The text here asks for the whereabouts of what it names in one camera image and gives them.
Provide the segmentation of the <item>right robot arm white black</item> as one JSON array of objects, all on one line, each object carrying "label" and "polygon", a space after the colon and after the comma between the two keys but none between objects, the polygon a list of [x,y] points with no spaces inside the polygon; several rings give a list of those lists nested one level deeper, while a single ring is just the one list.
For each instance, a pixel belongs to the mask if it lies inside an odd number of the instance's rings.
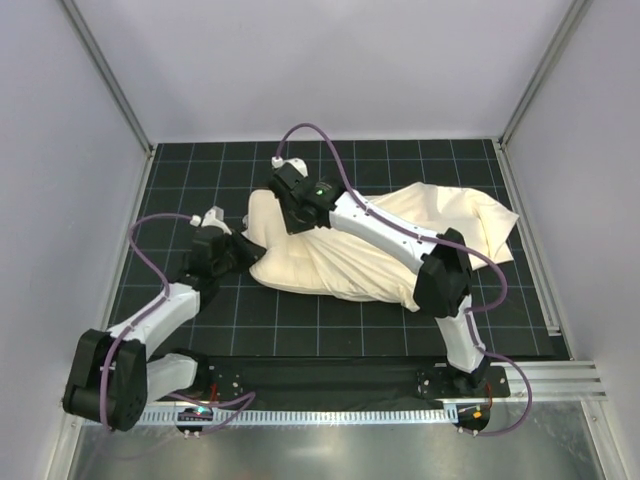
[{"label": "right robot arm white black", "polygon": [[437,234],[408,223],[338,180],[315,181],[301,159],[274,157],[271,164],[268,188],[279,201],[287,233],[326,228],[350,234],[416,274],[413,300],[436,320],[452,388],[462,396],[481,390],[490,359],[470,311],[472,268],[463,235],[453,228]]}]

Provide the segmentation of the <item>cream pillow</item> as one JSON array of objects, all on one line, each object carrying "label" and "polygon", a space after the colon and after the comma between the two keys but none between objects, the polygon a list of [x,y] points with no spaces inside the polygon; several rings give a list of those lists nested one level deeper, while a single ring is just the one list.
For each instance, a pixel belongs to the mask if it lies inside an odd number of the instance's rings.
[{"label": "cream pillow", "polygon": [[250,194],[245,236],[266,249],[250,268],[260,284],[290,293],[357,299],[354,285],[334,264],[342,260],[348,236],[326,228],[288,234],[280,204],[271,191]]}]

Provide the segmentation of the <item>cream pillowcase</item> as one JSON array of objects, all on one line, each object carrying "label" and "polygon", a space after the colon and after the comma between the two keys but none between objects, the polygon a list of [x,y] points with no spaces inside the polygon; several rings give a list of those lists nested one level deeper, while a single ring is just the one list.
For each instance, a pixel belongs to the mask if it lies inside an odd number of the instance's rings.
[{"label": "cream pillowcase", "polygon": [[283,290],[447,317],[469,305],[473,271],[513,258],[507,238],[518,215],[475,189],[414,183],[374,197],[313,196],[328,212],[269,248]]}]

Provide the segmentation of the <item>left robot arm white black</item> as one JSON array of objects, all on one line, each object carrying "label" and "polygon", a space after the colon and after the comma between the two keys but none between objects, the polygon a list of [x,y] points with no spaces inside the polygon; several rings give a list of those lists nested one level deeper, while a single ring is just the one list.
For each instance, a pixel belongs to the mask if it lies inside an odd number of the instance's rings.
[{"label": "left robot arm white black", "polygon": [[205,355],[185,348],[153,355],[212,302],[222,277],[249,270],[265,253],[236,230],[197,228],[176,276],[158,296],[108,330],[89,329],[81,335],[63,410],[111,430],[128,431],[150,402],[173,394],[193,401],[206,397],[212,378]]}]

